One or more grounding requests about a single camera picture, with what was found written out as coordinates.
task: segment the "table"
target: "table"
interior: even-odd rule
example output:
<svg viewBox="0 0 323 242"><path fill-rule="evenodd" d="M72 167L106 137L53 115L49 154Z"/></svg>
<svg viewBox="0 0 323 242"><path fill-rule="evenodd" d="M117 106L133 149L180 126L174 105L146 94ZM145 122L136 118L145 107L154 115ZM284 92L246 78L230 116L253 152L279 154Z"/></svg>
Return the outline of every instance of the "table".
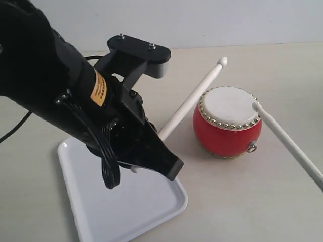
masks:
<svg viewBox="0 0 323 242"><path fill-rule="evenodd" d="M228 65L212 86L237 86L253 93L323 170L323 43L172 53L163 79L143 76L135 86L157 128L226 56ZM26 111L6 98L0 101L0 133L4 134ZM265 125L256 152L221 161L197 144L192 111L166 140L185 162L179 179L189 196L187 209L135 242L321 239L323 194ZM32 115L0 145L1 241L78 241L56 151L67 137Z"/></svg>

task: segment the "white tray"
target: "white tray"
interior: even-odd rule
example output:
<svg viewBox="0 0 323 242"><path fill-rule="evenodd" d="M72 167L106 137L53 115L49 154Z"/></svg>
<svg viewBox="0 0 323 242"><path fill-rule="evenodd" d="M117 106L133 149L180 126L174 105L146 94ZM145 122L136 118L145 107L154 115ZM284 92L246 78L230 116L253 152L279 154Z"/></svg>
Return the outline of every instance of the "white tray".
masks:
<svg viewBox="0 0 323 242"><path fill-rule="evenodd" d="M81 242L128 242L183 212L187 194L180 181L145 169L121 168L112 190L102 180L101 160L69 138L58 156Z"/></svg>

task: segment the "wall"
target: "wall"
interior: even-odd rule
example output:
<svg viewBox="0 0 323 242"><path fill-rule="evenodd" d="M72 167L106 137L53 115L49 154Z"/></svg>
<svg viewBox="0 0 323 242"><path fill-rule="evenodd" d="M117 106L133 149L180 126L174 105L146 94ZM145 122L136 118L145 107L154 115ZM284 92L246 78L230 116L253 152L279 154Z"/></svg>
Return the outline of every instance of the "wall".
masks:
<svg viewBox="0 0 323 242"><path fill-rule="evenodd" d="M170 48L323 41L320 0L32 0L80 51L124 33Z"/></svg>

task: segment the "red drum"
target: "red drum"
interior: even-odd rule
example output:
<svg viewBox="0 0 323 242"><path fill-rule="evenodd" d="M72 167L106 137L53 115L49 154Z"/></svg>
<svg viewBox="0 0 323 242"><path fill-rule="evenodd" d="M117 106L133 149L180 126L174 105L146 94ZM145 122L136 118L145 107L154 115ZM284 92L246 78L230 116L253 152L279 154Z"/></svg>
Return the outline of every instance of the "red drum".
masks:
<svg viewBox="0 0 323 242"><path fill-rule="evenodd" d="M255 97L236 87L206 91L193 115L193 128L200 144L222 158L255 151L262 119L252 108L254 102Z"/></svg>

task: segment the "warning sticker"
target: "warning sticker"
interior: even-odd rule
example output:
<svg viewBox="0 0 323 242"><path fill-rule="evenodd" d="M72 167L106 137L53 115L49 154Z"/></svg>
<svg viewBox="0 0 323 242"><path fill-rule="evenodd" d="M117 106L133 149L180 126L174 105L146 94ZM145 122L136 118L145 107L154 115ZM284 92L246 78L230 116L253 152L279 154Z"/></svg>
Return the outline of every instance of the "warning sticker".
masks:
<svg viewBox="0 0 323 242"><path fill-rule="evenodd" d="M95 70L96 73L96 81L93 92L91 94L91 99L100 107L103 106L104 100L107 94L107 85L103 76Z"/></svg>

